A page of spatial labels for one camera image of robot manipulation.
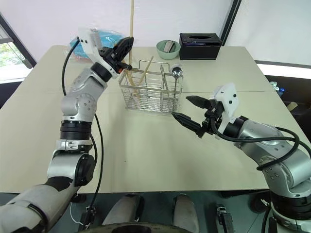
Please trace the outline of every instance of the black tissue box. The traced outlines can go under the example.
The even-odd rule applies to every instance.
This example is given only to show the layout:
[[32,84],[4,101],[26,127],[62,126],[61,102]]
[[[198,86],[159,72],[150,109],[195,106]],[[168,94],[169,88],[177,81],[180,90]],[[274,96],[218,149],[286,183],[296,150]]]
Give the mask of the black tissue box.
[[216,60],[222,41],[216,33],[179,34],[180,60]]

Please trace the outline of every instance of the metal utensil holder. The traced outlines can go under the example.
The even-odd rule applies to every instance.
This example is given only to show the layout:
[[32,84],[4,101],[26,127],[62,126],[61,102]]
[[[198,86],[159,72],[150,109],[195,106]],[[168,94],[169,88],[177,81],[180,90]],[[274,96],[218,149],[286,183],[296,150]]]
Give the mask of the metal utensil holder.
[[[178,107],[179,96],[182,92],[182,77],[175,79],[170,73],[170,64],[166,62],[152,62],[143,81],[139,84],[144,72],[141,63],[148,64],[149,61],[140,60],[138,68],[132,69],[131,85],[126,72],[119,79],[126,107],[161,113],[171,113]],[[167,88],[160,72],[160,65],[165,70]]]

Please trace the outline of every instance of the table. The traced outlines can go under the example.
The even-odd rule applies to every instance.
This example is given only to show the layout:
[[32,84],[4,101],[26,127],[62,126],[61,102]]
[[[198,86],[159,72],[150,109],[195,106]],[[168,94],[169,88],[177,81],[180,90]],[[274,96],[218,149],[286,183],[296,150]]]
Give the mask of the table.
[[[65,49],[52,47],[0,110],[0,192],[21,192],[46,181],[62,117]],[[146,60],[154,55],[155,61],[162,61],[154,48],[133,48],[133,55]],[[171,64],[177,62],[185,73],[178,111],[201,122],[205,111],[185,97],[208,98],[217,85],[234,82],[240,99],[237,116],[293,130],[309,145],[245,48],[222,47],[216,61],[175,59]],[[66,83],[83,67],[70,61]],[[232,143],[209,134],[199,139],[171,116],[127,110],[117,81],[108,85],[97,111],[105,147],[101,193],[267,188],[255,162]],[[92,133],[99,144],[96,124]],[[93,180],[79,192],[93,193],[98,177],[99,165]]]

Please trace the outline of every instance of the light green bowl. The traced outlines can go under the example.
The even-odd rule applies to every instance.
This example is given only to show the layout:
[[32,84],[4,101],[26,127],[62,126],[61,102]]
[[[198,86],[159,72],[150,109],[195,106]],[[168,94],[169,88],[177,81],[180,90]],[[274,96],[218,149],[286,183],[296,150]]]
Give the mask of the light green bowl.
[[165,47],[165,43],[168,40],[162,40],[159,43],[157,43],[156,45],[156,50],[157,53],[159,54],[159,56],[165,60],[171,60],[174,59],[175,57],[177,57],[177,55],[179,54],[180,51],[180,44],[176,41],[174,41],[175,43],[175,48],[173,52],[163,52],[164,47]]

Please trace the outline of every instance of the black cord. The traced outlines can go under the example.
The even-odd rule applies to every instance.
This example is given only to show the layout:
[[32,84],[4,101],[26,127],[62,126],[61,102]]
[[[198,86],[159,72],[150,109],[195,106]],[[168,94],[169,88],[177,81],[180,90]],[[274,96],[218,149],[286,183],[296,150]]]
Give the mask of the black cord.
[[290,133],[292,136],[294,136],[294,138],[284,137],[284,136],[262,137],[262,138],[233,138],[233,137],[228,137],[226,135],[223,135],[222,133],[220,133],[217,130],[214,118],[210,119],[210,124],[211,124],[211,128],[212,128],[213,132],[217,136],[219,136],[220,138],[222,138],[224,140],[231,141],[231,142],[250,143],[250,142],[263,142],[263,141],[273,141],[273,140],[294,141],[293,147],[284,156],[282,156],[281,158],[275,159],[275,160],[273,160],[271,162],[268,162],[266,164],[258,166],[257,170],[263,170],[266,167],[278,164],[278,163],[288,159],[297,150],[299,144],[302,145],[308,151],[308,153],[309,153],[309,155],[311,157],[311,150],[310,150],[310,148],[305,143],[300,142],[298,135],[295,134],[293,131],[290,131],[290,130],[287,130],[287,129],[284,129],[284,128],[277,127],[277,129],[280,130],[280,131],[284,131],[284,132]]
[[103,140],[103,134],[102,134],[102,130],[101,130],[101,126],[99,125],[99,120],[97,118],[97,115],[95,114],[95,119],[96,119],[96,123],[97,123],[97,127],[98,127],[98,130],[99,130],[99,134],[100,134],[100,137],[101,137],[101,147],[102,147],[102,154],[101,154],[101,169],[100,169],[100,174],[99,174],[99,179],[98,179],[98,184],[97,184],[97,188],[96,188],[96,191],[95,191],[95,194],[93,196],[93,199],[91,201],[91,204],[89,205],[89,209],[87,211],[87,214],[86,214],[86,218],[84,220],[84,223],[83,223],[83,229],[85,228],[86,226],[86,221],[91,213],[91,209],[94,205],[94,202],[95,202],[95,199],[97,197],[97,194],[98,194],[98,191],[99,191],[99,188],[101,186],[101,182],[102,182],[102,177],[103,177],[103,168],[104,168],[104,140]]
[[[62,89],[63,89],[64,96],[66,95],[66,89],[65,89],[65,70],[66,70],[66,66],[67,66],[68,60],[69,60],[73,50],[77,47],[79,42],[80,42],[80,40],[79,40],[79,38],[77,38],[77,41],[74,43],[74,45],[70,49],[69,53],[67,54],[67,56],[65,58],[64,65],[63,65],[63,70],[62,70]],[[84,220],[84,223],[83,223],[83,229],[85,229],[85,227],[86,227],[86,221],[88,220],[88,217],[89,217],[89,215],[91,213],[91,209],[92,209],[92,207],[94,205],[94,202],[95,202],[95,199],[97,197],[99,188],[101,186],[102,177],[103,177],[103,167],[104,167],[104,140],[103,140],[103,134],[102,134],[101,127],[99,125],[98,117],[97,117],[96,114],[94,116],[95,116],[95,119],[96,119],[96,123],[97,123],[97,127],[98,127],[98,130],[99,130],[99,134],[100,134],[100,137],[101,137],[101,148],[102,148],[101,160],[102,161],[101,161],[101,169],[100,169],[100,175],[99,175],[99,180],[98,180],[97,188],[96,188],[95,194],[93,196],[93,199],[91,201],[91,204],[89,206],[89,209],[87,211],[87,214],[86,214],[86,217],[85,217],[85,220]],[[95,140],[94,140],[94,137],[93,137],[92,134],[90,135],[90,138],[92,140],[92,144],[94,146],[94,151],[95,151],[95,164],[97,164],[97,157],[98,157],[98,155],[97,155],[97,146],[96,146],[96,143],[95,143]]]
[[264,213],[264,216],[263,216],[263,220],[261,224],[261,233],[265,233],[266,231],[266,225],[267,225],[267,220],[268,220],[270,210],[271,210],[271,205],[268,205],[266,208],[266,212]]

